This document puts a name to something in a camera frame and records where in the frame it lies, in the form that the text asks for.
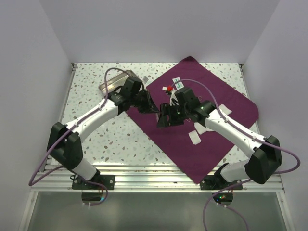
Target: purple fabric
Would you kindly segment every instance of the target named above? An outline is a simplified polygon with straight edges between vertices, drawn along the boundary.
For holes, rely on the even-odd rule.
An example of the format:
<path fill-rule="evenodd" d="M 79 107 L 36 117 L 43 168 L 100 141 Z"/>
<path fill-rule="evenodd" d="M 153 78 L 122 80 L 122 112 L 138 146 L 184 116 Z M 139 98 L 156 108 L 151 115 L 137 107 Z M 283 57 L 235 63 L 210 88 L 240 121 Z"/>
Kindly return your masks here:
<path fill-rule="evenodd" d="M 230 117 L 243 126 L 250 128 L 258 119 L 258 109 L 252 101 L 206 70 L 192 57 L 183 59 L 147 87 L 158 108 L 161 103 L 167 103 L 170 99 L 162 87 L 171 85 L 172 79 L 177 77 L 191 78 L 205 84 L 213 92 L 218 104 L 224 104 L 232 110 Z M 202 101 L 212 101 L 206 89 L 198 84 L 188 81 L 183 84 L 191 87 L 196 96 L 202 97 Z M 188 136 L 189 132 L 195 130 L 193 122 L 185 121 L 182 126 L 157 128 L 155 114 L 141 115 L 136 108 L 132 108 L 128 115 L 195 183 L 199 183 L 234 146 L 216 132 L 199 135 L 201 143 L 193 145 Z"/>

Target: gray wall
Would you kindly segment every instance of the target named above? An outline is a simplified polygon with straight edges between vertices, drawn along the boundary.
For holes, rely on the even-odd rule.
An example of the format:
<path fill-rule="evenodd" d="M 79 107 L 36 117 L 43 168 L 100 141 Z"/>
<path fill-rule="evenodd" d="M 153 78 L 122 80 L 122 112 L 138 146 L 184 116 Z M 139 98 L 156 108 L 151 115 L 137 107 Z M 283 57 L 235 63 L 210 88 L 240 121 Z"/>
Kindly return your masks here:
<path fill-rule="evenodd" d="M 299 170 L 282 176 L 297 231 L 306 231 L 308 225 L 307 11 L 306 0 L 281 0 L 244 65 L 250 96 L 259 107 L 261 132 L 277 136 L 302 161 Z M 283 155 L 284 169 L 295 165 Z"/>
<path fill-rule="evenodd" d="M 244 63 L 279 0 L 40 0 L 72 62 Z"/>
<path fill-rule="evenodd" d="M 0 230 L 18 229 L 70 63 L 37 0 L 0 3 Z"/>

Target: white label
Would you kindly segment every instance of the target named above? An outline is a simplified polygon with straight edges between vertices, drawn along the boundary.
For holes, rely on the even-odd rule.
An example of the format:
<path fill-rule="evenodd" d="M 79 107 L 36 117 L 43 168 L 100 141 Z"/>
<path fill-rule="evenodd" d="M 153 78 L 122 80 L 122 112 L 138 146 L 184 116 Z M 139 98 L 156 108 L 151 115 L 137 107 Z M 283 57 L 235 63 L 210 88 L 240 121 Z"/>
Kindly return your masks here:
<path fill-rule="evenodd" d="M 180 79 L 180 77 L 177 77 L 177 78 L 173 78 L 172 80 L 173 80 L 173 82 L 175 83 L 175 82 L 177 82 L 177 81 L 179 81 L 179 80 L 181 80 L 181 79 Z M 184 85 L 183 85 L 183 83 L 182 83 L 182 82 L 179 82 L 179 83 L 177 83 L 177 84 L 175 85 L 175 87 L 176 87 L 176 88 L 177 88 L 177 90 L 178 90 L 178 89 L 183 88 L 183 87 L 184 87 Z"/>

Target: purple cable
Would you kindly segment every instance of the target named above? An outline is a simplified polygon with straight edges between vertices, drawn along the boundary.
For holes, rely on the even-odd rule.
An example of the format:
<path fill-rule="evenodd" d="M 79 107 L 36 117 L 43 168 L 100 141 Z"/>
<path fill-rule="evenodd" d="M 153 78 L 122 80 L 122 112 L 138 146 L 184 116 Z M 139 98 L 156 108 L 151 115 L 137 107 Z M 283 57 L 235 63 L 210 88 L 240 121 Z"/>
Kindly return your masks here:
<path fill-rule="evenodd" d="M 228 187 L 226 187 L 226 188 L 224 188 L 224 189 L 219 190 L 218 192 L 216 192 L 216 193 L 214 193 L 212 196 L 210 196 L 210 198 L 208 198 L 208 200 L 206 201 L 206 203 L 205 203 L 205 205 L 204 205 L 203 213 L 202 213 L 203 226 L 204 226 L 204 228 L 205 228 L 206 231 L 208 231 L 208 229 L 207 229 L 207 227 L 206 227 L 206 222 L 205 222 L 205 210 L 206 210 L 206 207 L 207 207 L 208 203 L 212 200 L 212 198 L 213 198 L 214 196 L 220 194 L 221 192 L 225 191 L 225 190 L 231 189 L 231 188 L 236 187 L 236 186 L 239 186 L 239 185 L 241 185 L 241 184 L 245 184 L 245 183 L 247 183 L 247 182 L 249 182 L 249 181 L 251 181 L 251 179 L 244 180 L 244 181 L 242 181 L 242 182 L 240 182 L 240 183 L 230 185 L 230 186 L 228 186 Z M 227 208 L 230 209 L 230 210 L 232 210 L 232 211 L 235 212 L 236 214 L 238 214 L 238 215 L 243 219 L 243 221 L 245 222 L 246 229 L 247 229 L 248 231 L 250 231 L 250 228 L 249 228 L 249 226 L 248 226 L 248 223 L 247 223 L 247 221 L 245 220 L 245 218 L 242 216 L 242 214 L 240 214 L 240 213 L 239 213 L 238 211 L 236 211 L 234 208 L 231 208 L 231 207 L 229 207 L 229 206 L 227 206 Z"/>
<path fill-rule="evenodd" d="M 128 76 L 129 76 L 129 73 L 127 73 L 126 71 L 120 69 L 120 68 L 117 68 L 117 67 L 111 67 L 109 69 L 106 70 L 105 72 L 105 76 L 104 76 L 104 80 L 105 80 L 105 88 L 106 88 L 106 95 L 105 95 L 105 100 L 104 102 L 102 103 L 102 105 L 99 107 L 99 108 L 96 108 L 95 110 L 93 110 L 92 112 L 86 114 L 83 118 L 81 118 L 79 121 L 77 121 L 77 126 L 82 122 L 84 121 L 85 119 L 89 118 L 91 115 L 93 115 L 94 113 L 96 113 L 97 111 L 99 111 L 100 109 L 102 109 L 106 103 L 107 103 L 107 99 L 108 99 L 108 86 L 107 86 L 107 74 L 109 71 L 111 70 L 118 70 L 118 71 L 122 71 L 124 73 L 126 73 Z M 37 175 L 39 169 L 42 167 L 42 165 L 45 163 L 46 159 L 48 158 L 48 156 L 50 155 L 50 153 L 54 150 L 54 148 L 66 137 L 68 136 L 69 133 L 72 132 L 72 130 L 74 128 L 77 127 L 76 125 L 73 125 L 69 130 L 67 130 L 59 139 L 57 139 L 57 141 L 50 147 L 50 149 L 48 149 L 48 151 L 46 152 L 45 156 L 43 157 L 42 161 L 39 163 L 39 165 L 37 166 L 37 168 L 35 169 L 35 171 L 33 172 L 30 180 L 29 180 L 29 183 L 28 185 L 29 186 L 33 186 L 34 184 L 36 184 L 37 182 L 39 182 L 41 179 L 43 179 L 44 177 L 46 177 L 47 175 L 51 174 L 52 172 L 60 169 L 60 168 L 63 168 L 63 166 L 57 166 L 55 167 L 54 169 L 50 170 L 49 172 L 45 173 L 44 175 L 42 175 L 41 177 L 39 177 L 38 179 L 34 180 L 35 176 Z M 108 190 L 107 188 L 102 185 L 102 184 L 99 184 L 99 183 L 95 183 L 95 182 L 91 182 L 91 181 L 88 181 L 88 180 L 85 180 L 84 178 L 82 178 L 84 181 L 87 181 L 87 183 L 91 183 L 91 184 L 95 184 L 95 185 L 99 185 L 101 186 L 102 188 L 104 188 L 106 190 L 106 196 L 103 200 L 101 200 L 99 203 L 95 203 L 93 205 L 99 205 L 100 203 L 102 203 L 103 201 L 106 200 L 107 196 L 108 196 Z"/>
<path fill-rule="evenodd" d="M 179 81 L 173 83 L 171 86 L 174 86 L 175 84 L 177 84 L 177 83 L 179 83 L 179 82 L 182 82 L 182 81 L 194 82 L 194 83 L 197 83 L 197 84 L 201 85 L 202 87 L 204 87 L 204 88 L 208 91 L 208 93 L 211 95 L 211 97 L 212 97 L 212 99 L 213 99 L 213 101 L 214 101 L 214 104 L 215 104 L 215 106 L 216 106 L 216 109 L 217 109 L 218 113 L 220 114 L 220 116 L 221 116 L 228 124 L 230 124 L 233 128 L 235 128 L 236 130 L 238 130 L 238 131 L 241 132 L 242 134 L 248 136 L 249 138 L 253 139 L 253 136 L 252 136 L 252 135 L 250 135 L 249 133 L 247 133 L 247 132 L 241 130 L 239 127 L 237 127 L 235 124 L 233 124 L 233 123 L 230 122 L 229 120 L 226 120 L 226 117 L 224 116 L 224 114 L 221 112 L 221 110 L 220 110 L 220 108 L 219 108 L 219 105 L 218 105 L 218 103 L 217 103 L 217 100 L 216 100 L 215 96 L 213 95 L 213 93 L 211 92 L 211 90 L 210 90 L 206 85 L 204 85 L 203 83 L 200 83 L 199 81 L 194 80 L 194 79 L 181 79 L 181 80 L 179 80 Z M 284 149 L 284 148 L 282 148 L 282 147 L 279 147 L 279 146 L 276 146 L 276 145 L 273 145 L 273 144 L 270 144 L 270 143 L 266 143 L 265 141 L 260 140 L 260 139 L 255 139 L 255 140 L 258 141 L 258 142 L 260 142 L 260 143 L 262 143 L 262 144 L 264 144 L 264 145 L 267 145 L 267 146 L 269 146 L 269 147 L 271 147 L 271 148 L 276 148 L 276 149 L 278 149 L 278 150 L 281 150 L 281 151 L 283 151 L 283 152 L 286 152 L 286 153 L 290 154 L 291 156 L 293 156 L 293 157 L 297 160 L 297 164 L 296 164 L 295 167 L 293 167 L 293 168 L 291 168 L 291 169 L 288 169 L 288 170 L 278 171 L 278 172 L 275 172 L 274 174 L 282 174 L 282 173 L 292 172 L 292 171 L 298 169 L 298 167 L 300 166 L 300 159 L 299 159 L 299 157 L 298 157 L 295 153 L 293 153 L 293 152 L 291 152 L 291 151 L 289 151 L 289 150 L 287 150 L 287 149 Z M 214 196 L 216 196 L 217 194 L 221 193 L 221 192 L 224 191 L 224 190 L 231 189 L 231 188 L 233 188 L 233 187 L 235 187 L 235 186 L 244 184 L 244 183 L 249 182 L 249 181 L 251 181 L 251 179 L 248 179 L 248 180 L 245 180 L 245 181 L 243 181 L 243 182 L 240 182 L 240 183 L 237 183 L 237 184 L 228 186 L 228 187 L 226 187 L 226 188 L 224 188 L 224 189 L 222 189 L 222 190 L 216 192 L 215 194 L 213 194 L 213 195 L 207 200 L 207 202 L 206 202 L 206 204 L 205 204 L 205 206 L 204 206 L 204 209 L 203 209 L 203 217 L 202 217 L 202 219 L 203 219 L 203 226 L 204 226 L 204 228 L 205 228 L 206 231 L 207 231 L 207 228 L 206 228 L 206 224 L 205 224 L 205 210 L 206 210 L 206 207 L 207 207 L 208 203 L 210 202 L 210 200 L 211 200 Z M 245 220 L 245 218 L 244 218 L 239 212 L 237 212 L 235 209 L 233 209 L 233 208 L 231 208 L 231 207 L 227 207 L 227 208 L 230 209 L 230 210 L 232 210 L 232 211 L 235 212 L 236 214 L 238 214 L 238 215 L 243 219 L 243 221 L 245 222 L 246 228 L 247 228 L 247 230 L 249 231 L 250 229 L 249 229 L 249 227 L 248 227 L 248 223 L 247 223 L 247 221 Z"/>

